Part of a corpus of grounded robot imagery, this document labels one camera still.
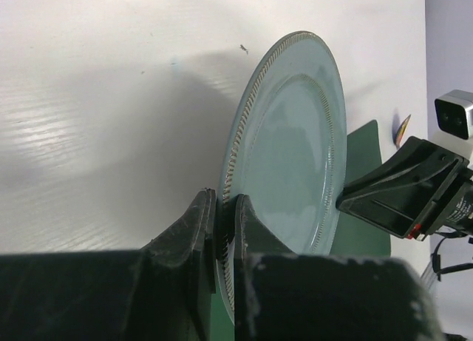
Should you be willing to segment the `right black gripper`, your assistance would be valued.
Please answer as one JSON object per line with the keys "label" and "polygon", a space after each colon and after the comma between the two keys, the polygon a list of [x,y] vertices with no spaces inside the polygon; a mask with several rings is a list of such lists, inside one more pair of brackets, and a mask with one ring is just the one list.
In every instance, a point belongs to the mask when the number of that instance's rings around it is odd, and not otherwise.
{"label": "right black gripper", "polygon": [[385,163],[347,184],[340,212],[395,237],[424,240],[442,226],[472,233],[472,169],[463,156],[414,136]]}

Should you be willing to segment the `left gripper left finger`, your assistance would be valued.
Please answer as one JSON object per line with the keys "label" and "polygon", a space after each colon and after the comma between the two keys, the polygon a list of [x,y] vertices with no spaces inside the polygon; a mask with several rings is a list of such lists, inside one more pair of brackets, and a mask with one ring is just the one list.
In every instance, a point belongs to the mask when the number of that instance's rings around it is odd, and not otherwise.
{"label": "left gripper left finger", "polygon": [[141,249],[1,256],[3,340],[208,340],[216,194]]}

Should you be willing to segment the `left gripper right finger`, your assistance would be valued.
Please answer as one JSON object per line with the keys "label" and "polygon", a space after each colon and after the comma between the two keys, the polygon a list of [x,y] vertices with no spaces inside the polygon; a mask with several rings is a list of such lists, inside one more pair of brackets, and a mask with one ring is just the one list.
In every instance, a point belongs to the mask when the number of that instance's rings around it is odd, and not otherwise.
{"label": "left gripper right finger", "polygon": [[234,204],[237,340],[441,340],[432,299],[414,269],[389,257],[295,254]]}

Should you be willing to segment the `teal round plate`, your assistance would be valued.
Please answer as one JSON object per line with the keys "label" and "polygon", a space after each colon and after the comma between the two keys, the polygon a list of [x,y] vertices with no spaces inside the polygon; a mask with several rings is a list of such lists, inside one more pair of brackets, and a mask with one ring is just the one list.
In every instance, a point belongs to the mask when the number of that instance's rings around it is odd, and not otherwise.
{"label": "teal round plate", "polygon": [[256,216],[291,251],[328,254],[346,176],[347,121],[336,61],[316,34],[279,39],[248,82],[231,127],[217,190],[217,278],[234,314],[233,203],[248,195]]}

